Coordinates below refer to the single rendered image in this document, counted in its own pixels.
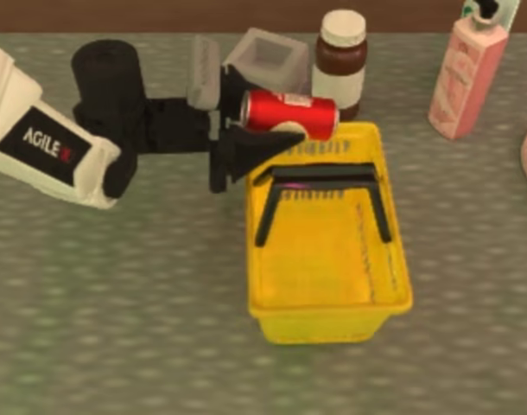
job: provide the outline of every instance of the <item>pink bottle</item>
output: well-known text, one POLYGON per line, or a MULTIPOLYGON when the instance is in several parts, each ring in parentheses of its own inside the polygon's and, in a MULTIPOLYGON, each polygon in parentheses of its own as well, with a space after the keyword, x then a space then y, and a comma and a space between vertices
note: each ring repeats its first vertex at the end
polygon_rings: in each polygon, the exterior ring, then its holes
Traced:
POLYGON ((475 2, 480 9, 454 25, 429 109, 430 123, 449 139, 473 129, 509 38, 496 23, 498 3, 475 2))

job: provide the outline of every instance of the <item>agile x logo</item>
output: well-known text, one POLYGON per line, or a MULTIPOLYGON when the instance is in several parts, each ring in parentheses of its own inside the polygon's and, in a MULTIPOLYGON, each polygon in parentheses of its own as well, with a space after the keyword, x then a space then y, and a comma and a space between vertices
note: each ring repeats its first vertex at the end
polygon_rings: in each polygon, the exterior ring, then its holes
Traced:
POLYGON ((91 144, 32 107, 0 141, 0 152, 69 186, 91 144))
POLYGON ((60 141, 54 140, 42 131, 35 131, 33 127, 28 128, 28 132, 23 136, 23 140, 64 163, 70 163, 72 161, 72 149, 63 146, 60 141))

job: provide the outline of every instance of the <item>robotic arm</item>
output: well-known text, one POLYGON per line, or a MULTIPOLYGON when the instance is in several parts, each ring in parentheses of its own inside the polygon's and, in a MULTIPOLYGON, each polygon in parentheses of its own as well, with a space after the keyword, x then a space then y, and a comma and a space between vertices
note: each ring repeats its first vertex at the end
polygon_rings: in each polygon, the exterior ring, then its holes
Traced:
POLYGON ((90 134, 41 96, 0 49, 0 172, 63 201, 111 208, 135 174, 137 155, 90 134))

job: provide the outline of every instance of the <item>yellow bin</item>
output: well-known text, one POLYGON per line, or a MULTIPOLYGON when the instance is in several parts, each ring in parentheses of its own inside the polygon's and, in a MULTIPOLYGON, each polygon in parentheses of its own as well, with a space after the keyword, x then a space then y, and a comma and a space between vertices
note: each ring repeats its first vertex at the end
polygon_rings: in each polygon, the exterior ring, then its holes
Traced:
POLYGON ((361 342, 411 308, 376 125, 341 123, 246 180, 249 309, 270 342, 361 342))

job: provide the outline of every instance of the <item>jar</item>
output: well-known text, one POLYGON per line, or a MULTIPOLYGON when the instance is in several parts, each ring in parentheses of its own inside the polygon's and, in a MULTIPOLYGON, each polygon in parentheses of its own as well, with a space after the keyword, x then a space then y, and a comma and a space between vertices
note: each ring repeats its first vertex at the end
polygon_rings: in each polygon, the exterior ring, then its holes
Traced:
POLYGON ((333 99, 340 121, 358 115, 366 58, 364 17, 353 10, 328 12, 315 44, 312 95, 333 99))

